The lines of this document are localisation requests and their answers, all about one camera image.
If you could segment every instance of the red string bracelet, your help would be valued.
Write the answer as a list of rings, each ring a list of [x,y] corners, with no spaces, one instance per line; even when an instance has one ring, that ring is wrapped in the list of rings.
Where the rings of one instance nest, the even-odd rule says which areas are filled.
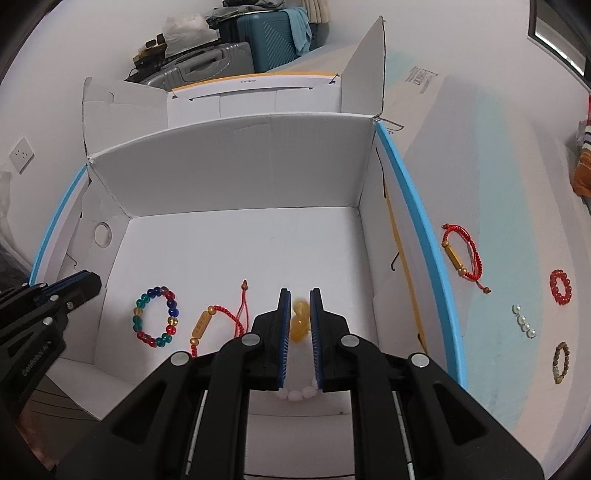
[[[212,319],[212,316],[216,314],[216,312],[222,312],[223,314],[227,315],[231,321],[234,322],[234,338],[238,336],[244,335],[245,331],[248,331],[249,323],[250,323],[250,316],[248,313],[248,305],[246,303],[246,291],[248,290],[248,283],[246,280],[242,282],[242,303],[240,304],[240,308],[238,309],[238,313],[234,315],[230,310],[225,307],[220,307],[219,305],[210,305],[207,310],[204,310],[199,320],[197,321],[197,325],[193,329],[193,333],[191,334],[191,339],[189,343],[191,344],[191,356],[195,358],[197,356],[197,345],[199,345],[199,340],[205,333],[205,329],[209,325],[209,321]],[[246,312],[246,330],[240,321],[240,316],[242,312]]]
[[[480,259],[480,255],[478,254],[478,250],[476,249],[476,244],[470,237],[470,234],[462,228],[460,225],[450,225],[449,223],[445,223],[442,225],[442,228],[445,230],[443,234],[443,240],[441,240],[441,246],[445,249],[449,260],[452,261],[454,268],[457,270],[458,275],[464,277],[469,281],[473,281],[478,285],[478,288],[481,289],[484,293],[490,293],[491,290],[488,287],[483,286],[480,283],[480,278],[482,276],[482,260]],[[457,256],[457,253],[447,241],[447,237],[450,233],[455,232],[457,233],[462,239],[466,242],[468,246],[468,251],[470,252],[470,263],[472,265],[472,271],[468,272],[467,268],[464,267],[461,260]]]

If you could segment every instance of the plastic bag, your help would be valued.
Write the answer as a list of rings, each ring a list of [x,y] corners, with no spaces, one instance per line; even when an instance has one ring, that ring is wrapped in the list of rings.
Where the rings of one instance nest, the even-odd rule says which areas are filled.
[[[167,57],[215,41],[218,38],[217,32],[209,28],[201,14],[168,17],[162,34],[168,45],[165,52]]]

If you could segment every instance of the gold cylindrical bead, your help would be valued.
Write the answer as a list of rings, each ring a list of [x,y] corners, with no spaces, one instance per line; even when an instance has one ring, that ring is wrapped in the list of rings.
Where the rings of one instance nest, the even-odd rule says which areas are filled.
[[[199,317],[197,325],[195,325],[195,328],[193,329],[192,337],[200,339],[203,336],[203,333],[205,332],[205,329],[209,325],[209,321],[211,319],[212,314],[205,310]]]
[[[449,260],[452,261],[453,264],[453,268],[455,268],[456,270],[460,270],[464,267],[464,265],[462,265],[462,262],[460,261],[460,259],[457,256],[456,251],[453,249],[453,247],[451,245],[447,245],[445,248],[445,252],[447,253],[447,256],[449,257]]]

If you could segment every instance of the multicolored glass bead bracelet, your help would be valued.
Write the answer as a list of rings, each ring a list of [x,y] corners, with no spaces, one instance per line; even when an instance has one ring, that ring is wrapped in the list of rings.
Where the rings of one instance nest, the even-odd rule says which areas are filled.
[[[152,336],[148,335],[144,332],[143,322],[142,322],[142,314],[144,313],[144,308],[150,300],[156,297],[164,297],[166,298],[166,306],[168,307],[168,325],[166,327],[166,332],[163,333],[161,336],[157,338],[153,338]],[[163,347],[167,343],[173,341],[173,335],[177,333],[177,324],[178,324],[178,308],[177,302],[175,300],[174,293],[169,290],[167,287],[154,287],[149,288],[148,291],[135,302],[136,307],[134,308],[134,332],[139,340],[146,343],[152,348],[156,347]]]

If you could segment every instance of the bead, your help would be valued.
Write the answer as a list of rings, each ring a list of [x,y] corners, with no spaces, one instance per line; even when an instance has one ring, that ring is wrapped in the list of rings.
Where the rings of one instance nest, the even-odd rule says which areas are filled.
[[[292,390],[287,394],[287,400],[289,401],[301,401],[304,399],[304,396],[301,394],[299,390]]]
[[[279,390],[277,390],[275,392],[275,395],[277,396],[277,398],[280,398],[281,400],[287,400],[288,394],[289,394],[289,390],[287,390],[286,388],[280,388]]]
[[[317,393],[318,393],[318,390],[315,389],[314,387],[304,387],[303,390],[301,391],[301,394],[304,396],[304,398],[312,398]]]

